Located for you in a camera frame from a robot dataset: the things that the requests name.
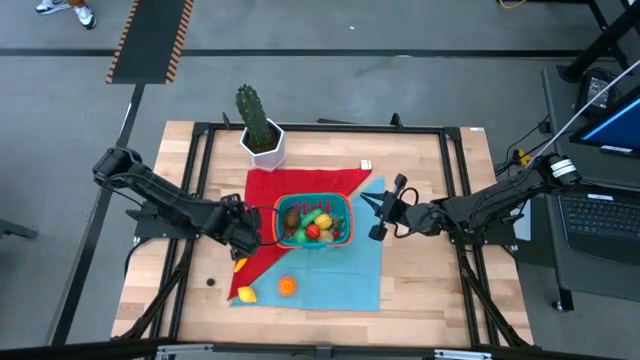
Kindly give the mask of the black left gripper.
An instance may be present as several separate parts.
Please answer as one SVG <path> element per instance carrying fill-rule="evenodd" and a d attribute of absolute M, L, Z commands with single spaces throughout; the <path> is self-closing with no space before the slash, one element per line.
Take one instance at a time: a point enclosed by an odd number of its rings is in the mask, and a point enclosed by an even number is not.
<path fill-rule="evenodd" d="M 257 232 L 259 214 L 241 200 L 239 194 L 231 194 L 220 199 L 225 210 L 222 233 L 220 240 L 232 248 L 231 259 L 236 261 L 242 257 L 242 253 L 236 248 L 250 248 L 248 256 L 254 256 L 261 247 L 262 237 Z"/>

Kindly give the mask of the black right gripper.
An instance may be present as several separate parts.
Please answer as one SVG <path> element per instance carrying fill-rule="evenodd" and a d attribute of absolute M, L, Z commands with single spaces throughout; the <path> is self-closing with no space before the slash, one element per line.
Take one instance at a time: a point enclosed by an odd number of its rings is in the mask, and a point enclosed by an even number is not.
<path fill-rule="evenodd" d="M 371 239 L 382 241 L 387 234 L 387 224 L 395 226 L 398 224 L 407 224 L 402 217 L 410 205 L 401 199 L 407 181 L 407 177 L 399 173 L 394 180 L 394 188 L 392 191 L 385 190 L 383 193 L 362 192 L 360 194 L 360 197 L 365 202 L 371 206 L 375 206 L 375 216 L 380 220 L 380 222 L 372 226 L 369 231 L 369 237 Z"/>

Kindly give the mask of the green toy cucumber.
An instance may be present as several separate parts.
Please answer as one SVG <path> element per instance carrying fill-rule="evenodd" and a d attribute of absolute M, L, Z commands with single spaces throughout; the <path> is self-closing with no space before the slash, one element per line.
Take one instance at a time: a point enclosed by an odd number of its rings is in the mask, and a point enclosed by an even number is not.
<path fill-rule="evenodd" d="M 307 213 L 306 215 L 304 215 L 304 216 L 302 216 L 300 218 L 299 226 L 301 228 L 306 228 L 307 226 L 312 224 L 318 216 L 323 215 L 323 214 L 324 214 L 324 211 L 322 209 L 316 208 L 313 211 Z"/>

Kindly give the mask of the red cloth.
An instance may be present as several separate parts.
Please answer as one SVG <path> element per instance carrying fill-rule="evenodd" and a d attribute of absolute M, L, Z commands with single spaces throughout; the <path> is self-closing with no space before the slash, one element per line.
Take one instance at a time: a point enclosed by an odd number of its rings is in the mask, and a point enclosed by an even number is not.
<path fill-rule="evenodd" d="M 371 170 L 250 170 L 245 186 L 245 201 L 253 206 L 272 207 L 285 195 L 301 193 L 341 193 L 350 195 L 371 174 Z M 228 300 L 237 297 L 240 287 L 249 286 L 277 263 L 290 249 L 269 245 L 249 257 L 233 275 Z"/>

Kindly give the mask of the light blue cloth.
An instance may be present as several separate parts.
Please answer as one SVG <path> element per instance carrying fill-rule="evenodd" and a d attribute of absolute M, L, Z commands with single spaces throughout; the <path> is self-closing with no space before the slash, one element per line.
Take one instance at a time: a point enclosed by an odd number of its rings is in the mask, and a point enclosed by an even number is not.
<path fill-rule="evenodd" d="M 367 192 L 384 190 L 384 179 L 364 181 Z M 263 273 L 251 286 L 257 306 L 274 306 L 306 310 L 377 311 L 380 307 L 382 244 L 369 238 L 377 223 L 374 211 L 361 198 L 348 195 L 354 212 L 354 237 L 344 247 L 290 249 L 277 263 Z M 265 246 L 275 245 L 272 238 L 272 207 L 258 206 L 262 218 L 259 234 Z M 297 290 L 293 296 L 278 292 L 282 277 L 293 277 Z M 238 295 L 230 300 L 242 306 Z"/>

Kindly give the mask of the white faceted plant pot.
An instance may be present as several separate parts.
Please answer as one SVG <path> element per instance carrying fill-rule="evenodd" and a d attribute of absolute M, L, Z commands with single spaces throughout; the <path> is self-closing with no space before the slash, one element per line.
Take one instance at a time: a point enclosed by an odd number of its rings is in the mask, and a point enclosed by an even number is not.
<path fill-rule="evenodd" d="M 266 152 L 254 153 L 248 146 L 249 132 L 247 128 L 243 129 L 239 143 L 242 148 L 249 154 L 251 164 L 254 168 L 267 172 L 273 172 L 279 166 L 281 166 L 286 159 L 286 135 L 284 130 L 270 118 L 267 119 L 267 123 L 269 124 L 270 128 L 277 133 L 277 143 L 274 149 Z"/>

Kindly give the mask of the black metal crossbar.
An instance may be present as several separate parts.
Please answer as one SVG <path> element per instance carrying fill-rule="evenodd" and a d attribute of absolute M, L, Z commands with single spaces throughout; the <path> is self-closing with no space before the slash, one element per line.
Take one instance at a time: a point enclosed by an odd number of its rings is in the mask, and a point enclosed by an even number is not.
<path fill-rule="evenodd" d="M 471 348 L 400 348 L 333 345 L 269 345 L 179 342 L 169 338 L 115 339 L 105 342 L 0 350 L 0 360 L 135 360 L 191 353 L 257 353 L 308 356 L 333 360 L 340 356 L 398 356 L 422 360 L 621 360 L 538 348 L 478 345 Z"/>

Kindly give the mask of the dark grey side table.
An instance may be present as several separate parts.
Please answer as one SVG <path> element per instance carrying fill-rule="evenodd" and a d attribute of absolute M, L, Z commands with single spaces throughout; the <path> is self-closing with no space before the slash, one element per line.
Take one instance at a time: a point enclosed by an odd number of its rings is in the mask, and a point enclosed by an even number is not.
<path fill-rule="evenodd" d="M 581 188 L 572 195 L 611 195 L 640 201 L 640 159 L 605 154 L 588 146 L 572 143 L 567 135 L 557 139 L 550 149 L 566 155 L 582 177 Z M 571 302 L 574 292 L 640 302 L 640 232 L 627 241 L 608 238 L 600 233 L 578 233 L 576 241 L 596 252 L 583 253 L 570 247 L 568 225 L 562 195 L 544 195 L 536 209 L 547 211 L 549 236 L 554 251 L 559 304 Z"/>

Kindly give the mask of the black laptop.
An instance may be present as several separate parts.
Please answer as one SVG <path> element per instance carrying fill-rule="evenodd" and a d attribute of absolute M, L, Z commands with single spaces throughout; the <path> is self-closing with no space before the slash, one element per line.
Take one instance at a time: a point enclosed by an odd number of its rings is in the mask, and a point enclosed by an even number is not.
<path fill-rule="evenodd" d="M 579 184 L 549 185 L 564 244 L 609 262 L 640 266 L 640 190 Z"/>

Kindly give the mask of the black mat with hazard stripes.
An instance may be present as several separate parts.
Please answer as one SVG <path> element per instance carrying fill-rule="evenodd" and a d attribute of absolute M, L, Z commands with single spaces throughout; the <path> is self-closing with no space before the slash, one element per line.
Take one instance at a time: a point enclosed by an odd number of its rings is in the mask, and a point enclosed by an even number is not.
<path fill-rule="evenodd" d="M 194 0 L 133 0 L 106 76 L 108 84 L 170 84 Z"/>

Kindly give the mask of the grey furniture leg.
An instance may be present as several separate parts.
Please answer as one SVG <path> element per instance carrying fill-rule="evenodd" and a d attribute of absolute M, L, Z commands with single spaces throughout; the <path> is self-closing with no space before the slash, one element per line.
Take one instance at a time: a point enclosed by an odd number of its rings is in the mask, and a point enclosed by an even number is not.
<path fill-rule="evenodd" d="M 8 220 L 0 219 L 0 239 L 5 235 L 15 235 L 26 239 L 33 239 L 38 235 L 38 231 Z"/>

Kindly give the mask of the black power adapter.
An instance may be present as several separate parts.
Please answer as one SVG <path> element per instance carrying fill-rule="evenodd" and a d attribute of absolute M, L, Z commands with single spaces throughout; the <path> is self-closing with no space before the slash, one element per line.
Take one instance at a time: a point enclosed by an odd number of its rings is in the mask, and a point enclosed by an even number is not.
<path fill-rule="evenodd" d="M 612 86 L 600 96 L 598 94 L 616 77 L 616 74 L 604 68 L 593 68 L 584 74 L 575 105 L 577 110 L 585 108 L 581 113 L 583 117 L 598 117 L 611 108 L 618 95 L 616 86 Z"/>

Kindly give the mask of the monitor with blue screen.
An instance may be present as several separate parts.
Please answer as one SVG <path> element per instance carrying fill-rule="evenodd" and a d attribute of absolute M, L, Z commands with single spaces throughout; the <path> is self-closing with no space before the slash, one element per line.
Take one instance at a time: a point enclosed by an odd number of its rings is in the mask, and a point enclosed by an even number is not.
<path fill-rule="evenodd" d="M 597 147 L 603 153 L 640 158 L 640 85 L 605 115 L 579 128 L 570 141 Z"/>

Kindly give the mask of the black stand leg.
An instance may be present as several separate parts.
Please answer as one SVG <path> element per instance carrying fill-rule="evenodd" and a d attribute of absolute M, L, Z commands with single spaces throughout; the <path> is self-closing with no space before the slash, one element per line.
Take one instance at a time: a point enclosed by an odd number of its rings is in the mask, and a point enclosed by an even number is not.
<path fill-rule="evenodd" d="M 601 57 L 611 55 L 624 70 L 629 70 L 631 65 L 626 55 L 618 46 L 618 41 L 632 28 L 640 35 L 640 0 L 634 0 L 628 4 L 623 0 L 623 13 L 609 25 L 596 0 L 584 0 L 596 18 L 601 34 L 584 50 L 577 58 L 566 67 L 559 66 L 560 77 L 567 82 L 579 81 L 583 74 Z"/>

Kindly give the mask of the person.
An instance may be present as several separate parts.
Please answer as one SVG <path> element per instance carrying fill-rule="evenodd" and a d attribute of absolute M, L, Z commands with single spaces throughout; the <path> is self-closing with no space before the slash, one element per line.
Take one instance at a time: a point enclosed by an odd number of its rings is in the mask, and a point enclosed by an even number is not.
<path fill-rule="evenodd" d="M 96 17 L 86 0 L 41 0 L 35 7 L 40 15 L 50 15 L 58 11 L 72 9 L 81 25 L 91 30 L 96 26 Z"/>

